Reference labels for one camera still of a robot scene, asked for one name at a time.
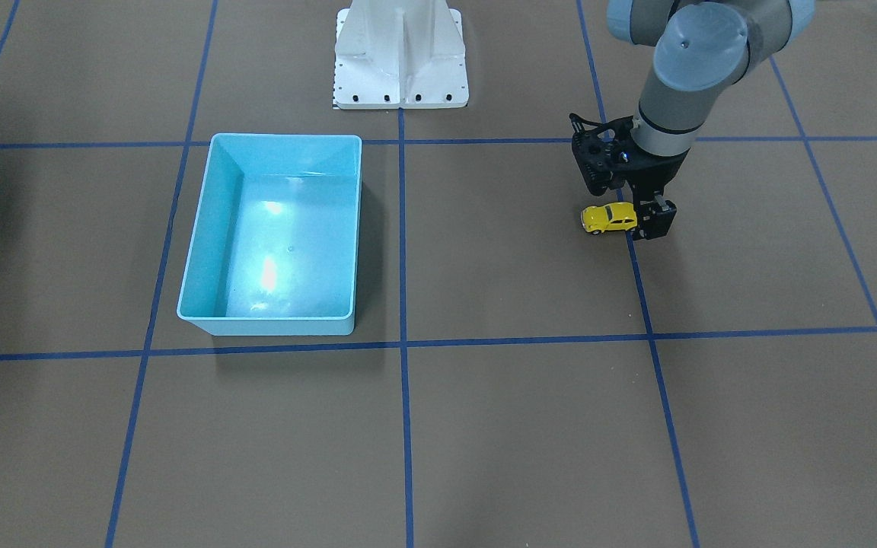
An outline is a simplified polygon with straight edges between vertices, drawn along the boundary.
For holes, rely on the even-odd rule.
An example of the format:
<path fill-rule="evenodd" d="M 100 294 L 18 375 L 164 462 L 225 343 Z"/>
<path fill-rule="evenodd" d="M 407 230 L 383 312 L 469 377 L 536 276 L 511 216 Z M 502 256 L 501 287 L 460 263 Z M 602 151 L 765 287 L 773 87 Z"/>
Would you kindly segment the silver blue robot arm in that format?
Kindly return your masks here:
<path fill-rule="evenodd" d="M 611 1 L 607 27 L 653 62 L 636 113 L 615 123 L 614 178 L 629 184 L 636 240 L 667 235 L 665 187 L 721 94 L 807 28 L 814 1 Z"/>

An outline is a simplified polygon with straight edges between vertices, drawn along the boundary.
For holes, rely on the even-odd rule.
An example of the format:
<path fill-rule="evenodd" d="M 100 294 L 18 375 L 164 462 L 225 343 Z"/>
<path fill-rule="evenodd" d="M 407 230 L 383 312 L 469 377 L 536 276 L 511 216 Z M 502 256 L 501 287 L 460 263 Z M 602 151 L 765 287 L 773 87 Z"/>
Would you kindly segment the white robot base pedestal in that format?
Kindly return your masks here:
<path fill-rule="evenodd" d="M 335 18 L 337 109 L 457 109 L 470 101 L 462 14 L 445 1 L 354 1 Z"/>

